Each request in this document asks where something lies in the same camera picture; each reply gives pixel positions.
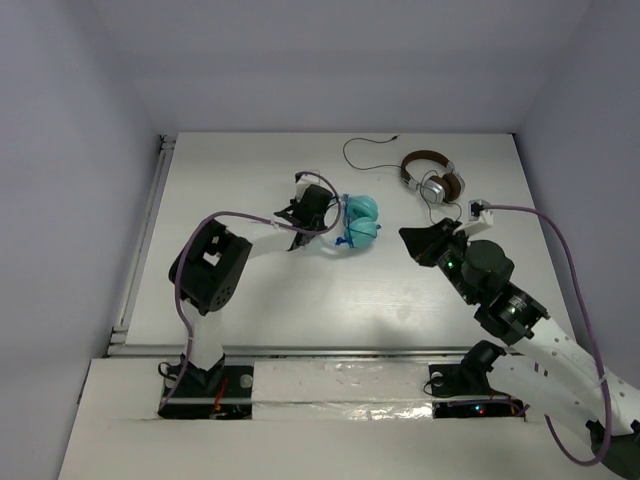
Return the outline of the teal cat-ear headphones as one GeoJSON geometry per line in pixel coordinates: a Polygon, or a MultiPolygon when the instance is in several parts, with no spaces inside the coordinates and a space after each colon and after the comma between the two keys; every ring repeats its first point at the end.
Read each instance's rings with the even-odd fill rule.
{"type": "Polygon", "coordinates": [[[370,249],[381,229],[378,204],[367,195],[334,196],[325,221],[329,230],[317,243],[319,252],[329,257],[370,249]]]}

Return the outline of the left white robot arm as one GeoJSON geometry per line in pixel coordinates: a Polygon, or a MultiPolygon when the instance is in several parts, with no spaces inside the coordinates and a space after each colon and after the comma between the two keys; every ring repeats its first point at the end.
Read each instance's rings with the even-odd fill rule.
{"type": "Polygon", "coordinates": [[[263,255],[295,251],[330,232],[338,224],[325,223],[333,205],[340,205],[333,186],[304,181],[296,187],[289,205],[269,218],[221,211],[199,224],[169,271],[186,345],[180,362],[161,370],[168,388],[161,407],[186,387],[209,395],[221,386],[225,360],[222,310],[233,297],[247,263],[263,255]]]}

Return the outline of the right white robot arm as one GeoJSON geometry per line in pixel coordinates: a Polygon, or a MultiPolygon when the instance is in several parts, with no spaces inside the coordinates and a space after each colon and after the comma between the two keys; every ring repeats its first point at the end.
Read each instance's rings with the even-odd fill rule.
{"type": "Polygon", "coordinates": [[[585,439],[593,462],[623,479],[639,476],[639,391],[559,326],[547,309],[511,281],[514,263],[490,240],[445,219],[400,229],[409,255],[437,268],[491,335],[457,364],[430,367],[427,393],[438,399],[512,396],[585,439]]]}

